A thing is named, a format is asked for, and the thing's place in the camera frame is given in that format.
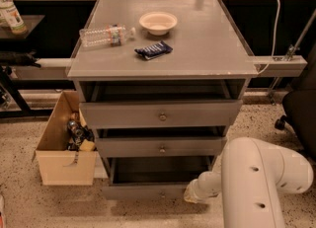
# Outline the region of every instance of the chair caster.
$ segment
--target chair caster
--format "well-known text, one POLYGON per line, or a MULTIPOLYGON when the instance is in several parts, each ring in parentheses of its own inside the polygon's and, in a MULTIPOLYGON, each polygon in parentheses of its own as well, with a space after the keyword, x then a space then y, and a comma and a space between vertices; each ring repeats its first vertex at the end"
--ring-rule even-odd
POLYGON ((285 121, 282 119, 278 119, 275 123, 275 129, 284 130, 285 129, 285 121))

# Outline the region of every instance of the drawer knob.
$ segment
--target drawer knob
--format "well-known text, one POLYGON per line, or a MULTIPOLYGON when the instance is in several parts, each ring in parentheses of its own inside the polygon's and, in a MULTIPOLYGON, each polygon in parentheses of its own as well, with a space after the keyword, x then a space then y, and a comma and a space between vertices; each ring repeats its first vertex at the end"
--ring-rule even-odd
POLYGON ((165 120, 167 119, 167 116, 166 116, 164 113, 160 113, 160 114, 159 114, 159 119, 160 119, 161 121, 165 121, 165 120))
POLYGON ((160 149, 159 149, 159 152, 161 153, 165 153, 166 152, 166 149, 164 146, 161 146, 160 149))

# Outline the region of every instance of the speckled floor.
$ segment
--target speckled floor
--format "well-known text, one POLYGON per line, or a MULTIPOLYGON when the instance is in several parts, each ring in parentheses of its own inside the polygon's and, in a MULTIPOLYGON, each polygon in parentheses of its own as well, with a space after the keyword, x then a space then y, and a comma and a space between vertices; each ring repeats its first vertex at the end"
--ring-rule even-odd
MULTIPOLYGON (((246 96, 244 100, 229 139, 250 136, 301 148, 290 127, 274 129, 282 115, 280 104, 273 106, 265 97, 246 96)), ((0 119, 0 193, 6 201, 7 228, 223 227, 221 194, 208 204, 182 199, 115 201, 103 196, 107 179, 95 179, 91 187, 43 186, 38 162, 32 158, 46 124, 46 117, 0 119)), ((214 170, 220 170, 220 159, 214 170)), ((315 183, 304 194, 281 194, 279 198, 287 228, 316 227, 315 183)))

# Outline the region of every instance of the gray cabinet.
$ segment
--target gray cabinet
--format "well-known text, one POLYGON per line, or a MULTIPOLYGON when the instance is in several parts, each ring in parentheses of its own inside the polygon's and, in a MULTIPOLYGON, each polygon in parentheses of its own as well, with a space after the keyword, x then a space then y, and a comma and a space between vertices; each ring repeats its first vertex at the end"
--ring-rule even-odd
POLYGON ((68 73, 109 174, 105 196, 183 197, 189 181, 212 169, 257 72, 217 0, 100 0, 90 27, 114 19, 135 26, 136 38, 80 47, 68 73), (179 19, 166 36, 137 23, 153 8, 179 19), (125 10, 133 14, 119 14, 125 10), (133 51, 161 39, 172 53, 146 61, 133 51))

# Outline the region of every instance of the white robotic arm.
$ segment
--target white robotic arm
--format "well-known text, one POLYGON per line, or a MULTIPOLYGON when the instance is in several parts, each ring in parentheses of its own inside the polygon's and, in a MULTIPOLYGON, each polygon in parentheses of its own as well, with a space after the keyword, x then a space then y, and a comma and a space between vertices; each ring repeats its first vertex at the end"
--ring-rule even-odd
POLYGON ((221 175, 204 172, 185 200, 203 202, 222 191, 225 228, 284 228, 277 191, 302 193, 313 170, 300 154, 254 138, 236 138, 223 150, 221 175))

